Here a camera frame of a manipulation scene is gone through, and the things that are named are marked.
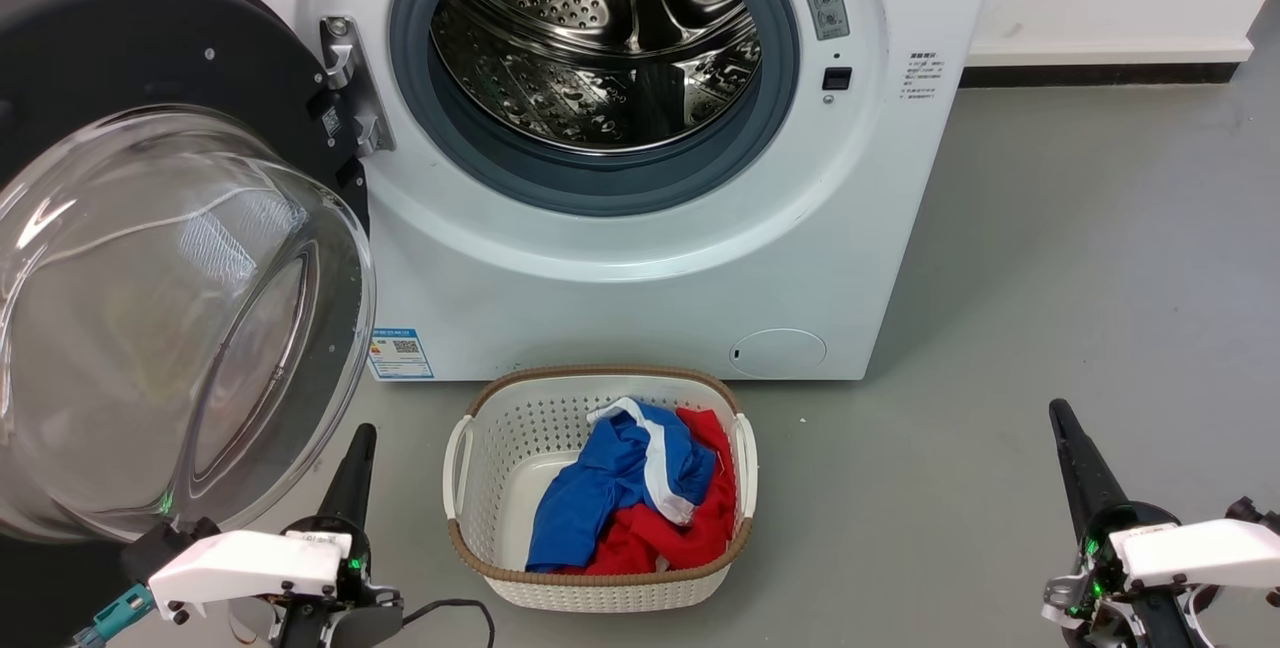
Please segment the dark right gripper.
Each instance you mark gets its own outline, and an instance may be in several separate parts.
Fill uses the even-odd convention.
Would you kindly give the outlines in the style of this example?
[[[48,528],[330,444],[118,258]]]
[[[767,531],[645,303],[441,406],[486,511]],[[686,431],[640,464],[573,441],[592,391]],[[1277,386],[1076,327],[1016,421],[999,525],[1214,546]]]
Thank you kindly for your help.
[[[1065,400],[1050,402],[1076,552],[1043,588],[1041,613],[1070,647],[1208,647],[1196,578],[1225,565],[1222,519],[1183,524],[1132,503]]]

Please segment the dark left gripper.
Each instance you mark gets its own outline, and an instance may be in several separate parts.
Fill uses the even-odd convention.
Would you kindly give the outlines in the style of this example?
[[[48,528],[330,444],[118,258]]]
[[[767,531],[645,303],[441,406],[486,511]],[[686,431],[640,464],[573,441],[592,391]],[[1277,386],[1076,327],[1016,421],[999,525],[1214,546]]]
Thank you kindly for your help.
[[[360,424],[317,510],[325,519],[301,519],[284,530],[329,533],[351,543],[320,595],[285,594],[282,647],[375,647],[402,629],[399,592],[370,583],[372,553],[364,528],[376,444],[378,429]]]

